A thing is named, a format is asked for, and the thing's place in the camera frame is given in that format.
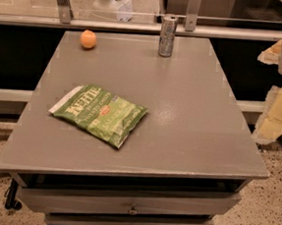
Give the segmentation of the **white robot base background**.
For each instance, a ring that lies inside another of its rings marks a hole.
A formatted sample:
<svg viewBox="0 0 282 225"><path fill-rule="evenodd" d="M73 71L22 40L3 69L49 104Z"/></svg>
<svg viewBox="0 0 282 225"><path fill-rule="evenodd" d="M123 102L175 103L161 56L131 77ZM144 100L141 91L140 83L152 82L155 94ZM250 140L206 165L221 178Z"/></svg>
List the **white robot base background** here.
<svg viewBox="0 0 282 225"><path fill-rule="evenodd" d="M132 0L94 0L91 15L100 20L128 22L133 14Z"/></svg>

